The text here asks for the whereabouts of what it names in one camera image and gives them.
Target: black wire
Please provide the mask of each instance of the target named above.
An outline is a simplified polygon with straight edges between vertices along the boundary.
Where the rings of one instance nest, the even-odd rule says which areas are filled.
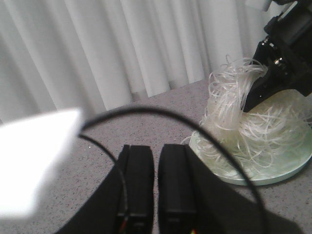
[[[121,180],[121,184],[122,184],[122,189],[123,189],[123,198],[124,198],[124,203],[125,203],[125,219],[127,219],[127,215],[129,212],[128,209],[128,191],[127,191],[127,186],[126,186],[126,180],[125,180],[125,176],[124,173],[121,170],[121,167],[117,161],[117,159],[113,156],[113,154],[105,147],[103,146],[101,143],[99,143],[98,141],[84,135],[84,134],[79,134],[79,138],[84,139],[86,141],[89,141],[90,143],[98,146],[101,150],[103,150],[108,157],[113,161],[114,166],[116,166],[118,172],[119,172],[119,176],[120,176],[120,180]]]
[[[155,114],[159,116],[167,116],[170,118],[173,118],[179,122],[184,123],[188,127],[191,127],[195,130],[197,130],[200,134],[202,134],[207,140],[209,140],[225,157],[226,159],[232,164],[233,167],[236,168],[236,170],[241,174],[241,176],[244,178],[246,181],[247,186],[250,188],[250,190],[253,193],[253,196],[255,197],[255,200],[257,202],[257,206],[259,209],[260,213],[260,222],[261,226],[263,228],[262,233],[263,234],[268,234],[269,233],[269,221],[268,221],[268,216],[267,212],[264,207],[264,202],[257,191],[257,188],[254,186],[254,184],[250,181],[242,167],[237,163],[237,161],[234,159],[234,157],[210,134],[208,133],[205,129],[200,127],[197,123],[193,122],[192,120],[177,114],[175,112],[157,108],[157,107],[144,107],[144,106],[139,106],[139,107],[128,107],[128,108],[123,108],[123,109],[117,109],[113,111],[106,112],[104,114],[101,114],[94,119],[87,121],[84,126],[82,127],[82,131],[87,130],[91,127],[94,127],[100,123],[104,123],[108,120],[111,120],[116,117],[121,117],[121,116],[126,116],[130,114]]]

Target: tangled strands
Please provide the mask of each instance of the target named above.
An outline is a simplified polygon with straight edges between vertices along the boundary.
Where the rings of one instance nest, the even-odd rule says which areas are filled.
[[[312,110],[307,99],[296,90],[286,90],[244,113],[251,86],[265,75],[267,68],[250,58],[228,62],[221,68],[210,74],[209,99],[200,125],[247,172],[269,175],[272,165],[282,169],[284,154],[290,150],[295,154],[310,130],[308,119]],[[235,173],[232,167],[210,142],[197,135],[196,145],[200,158],[213,172],[234,176],[230,174]]]

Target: black plastic object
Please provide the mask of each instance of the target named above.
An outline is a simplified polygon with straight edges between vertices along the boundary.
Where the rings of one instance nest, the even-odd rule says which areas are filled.
[[[125,171],[130,146],[125,145],[118,163]],[[114,166],[78,212],[56,234],[112,234],[119,200],[122,199],[119,173]]]
[[[267,74],[252,86],[244,112],[279,91],[312,92],[312,1],[301,0],[287,14],[272,18],[254,59],[268,66]]]
[[[161,234],[190,234],[196,208],[183,145],[165,145],[158,168],[158,220]]]
[[[125,233],[152,232],[154,216],[154,161],[149,146],[131,146],[125,172],[129,200],[129,218]],[[119,204],[115,233],[124,220],[124,202]]]
[[[184,149],[195,194],[196,233],[260,234],[262,228],[256,204],[215,176],[188,145],[184,145]],[[303,234],[296,223],[271,212],[268,216],[270,234]]]
[[[125,145],[118,163],[125,174],[130,216],[125,231],[151,233],[153,225],[154,162],[147,146]],[[56,234],[117,234],[124,199],[119,173],[112,168],[78,212]]]

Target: curtain fold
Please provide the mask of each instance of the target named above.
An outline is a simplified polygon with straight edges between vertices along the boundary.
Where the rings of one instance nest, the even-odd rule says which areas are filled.
[[[244,0],[0,1],[0,121],[68,107],[86,117],[252,56],[278,15]]]

